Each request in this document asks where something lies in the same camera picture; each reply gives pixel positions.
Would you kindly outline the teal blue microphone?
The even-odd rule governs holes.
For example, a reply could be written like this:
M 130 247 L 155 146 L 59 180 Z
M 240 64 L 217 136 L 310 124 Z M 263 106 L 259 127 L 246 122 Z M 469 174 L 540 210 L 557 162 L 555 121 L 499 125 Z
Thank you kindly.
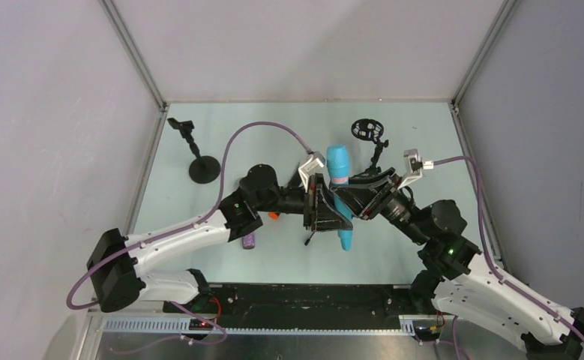
M 335 186 L 336 190 L 341 190 L 344 185 L 349 183 L 349 153 L 344 144 L 335 143 L 327 147 L 326 166 L 330 184 Z M 342 201 L 340 195 L 334 195 L 334 204 L 345 219 L 352 220 L 352 212 Z M 339 229 L 337 231 L 341 247 L 344 251 L 350 251 L 352 248 L 353 231 L 350 229 Z

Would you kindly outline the black small tripod stand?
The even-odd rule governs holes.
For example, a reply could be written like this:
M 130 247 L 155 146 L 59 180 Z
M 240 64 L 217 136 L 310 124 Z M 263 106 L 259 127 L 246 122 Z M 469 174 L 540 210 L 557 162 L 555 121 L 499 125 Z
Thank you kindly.
M 308 246 L 312 240 L 312 238 L 314 237 L 314 235 L 316 234 L 316 232 L 311 232 L 311 234 L 307 237 L 307 239 L 304 241 L 304 245 Z

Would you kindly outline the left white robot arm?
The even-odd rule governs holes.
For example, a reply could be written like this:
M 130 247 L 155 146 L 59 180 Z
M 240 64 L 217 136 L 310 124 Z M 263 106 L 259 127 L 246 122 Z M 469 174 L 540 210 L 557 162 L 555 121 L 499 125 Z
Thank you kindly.
M 302 215 L 304 228 L 313 233 L 352 229 L 322 174 L 311 175 L 306 186 L 281 187 L 273 167 L 255 165 L 211 215 L 145 234 L 122 235 L 117 228 L 104 232 L 87 262 L 97 305 L 112 313 L 137 301 L 185 305 L 208 293 L 200 270 L 165 272 L 160 265 L 255 232 L 263 225 L 262 212 Z

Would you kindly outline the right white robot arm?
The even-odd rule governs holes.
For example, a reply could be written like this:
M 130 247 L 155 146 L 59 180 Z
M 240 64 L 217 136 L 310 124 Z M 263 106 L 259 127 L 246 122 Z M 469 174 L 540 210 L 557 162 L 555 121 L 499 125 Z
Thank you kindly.
M 528 359 L 579 359 L 584 307 L 568 308 L 539 295 L 496 265 L 486 249 L 463 236 L 466 221 L 452 199 L 424 208 L 394 169 L 374 177 L 332 179 L 330 189 L 353 216 L 382 216 L 420 245 L 424 264 L 409 295 L 422 311 L 453 314 L 504 338 Z

